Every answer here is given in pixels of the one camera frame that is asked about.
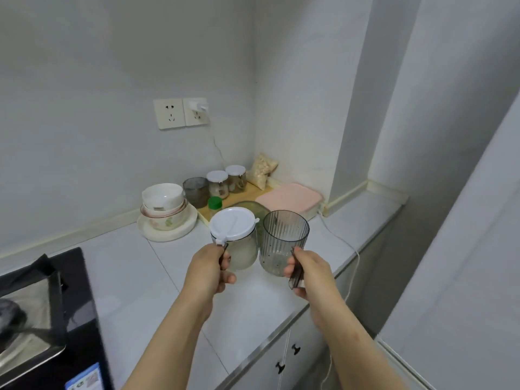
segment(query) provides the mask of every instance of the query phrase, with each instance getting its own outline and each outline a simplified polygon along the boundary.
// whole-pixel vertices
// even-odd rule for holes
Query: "white tiled countertop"
[[[362,192],[326,219],[329,229],[361,249],[399,210],[400,204]],[[305,249],[316,251],[336,272],[353,250],[317,217],[309,222]],[[210,243],[200,221],[186,236],[148,242],[136,224],[80,243],[98,310],[101,335],[116,389],[122,387],[184,284],[193,254]],[[257,260],[238,271],[237,283],[214,298],[199,336],[188,388],[213,390],[306,302],[286,278],[266,273]]]

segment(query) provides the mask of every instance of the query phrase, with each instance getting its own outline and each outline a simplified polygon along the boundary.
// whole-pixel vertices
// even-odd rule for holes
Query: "green bottle cap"
[[[218,210],[222,208],[222,199],[220,197],[211,197],[207,201],[207,205],[212,210]]]

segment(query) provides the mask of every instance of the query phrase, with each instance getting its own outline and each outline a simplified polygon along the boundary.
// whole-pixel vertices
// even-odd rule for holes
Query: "blue sticker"
[[[65,384],[65,390],[104,390],[99,362],[88,367]]]

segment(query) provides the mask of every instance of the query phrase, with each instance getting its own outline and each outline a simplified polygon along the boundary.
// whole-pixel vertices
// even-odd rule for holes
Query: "electrical outlet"
[[[160,130],[184,127],[186,125],[182,98],[153,100],[153,107],[155,108],[155,116],[157,117],[157,124]]]
[[[205,98],[183,98],[186,126],[208,124],[210,122],[210,118],[208,117],[206,112],[193,111],[190,108],[189,104],[193,102],[207,103]]]

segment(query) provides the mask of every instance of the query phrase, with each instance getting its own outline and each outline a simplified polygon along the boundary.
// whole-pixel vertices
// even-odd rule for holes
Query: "refrigerator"
[[[520,388],[520,99],[376,337],[412,389]]]

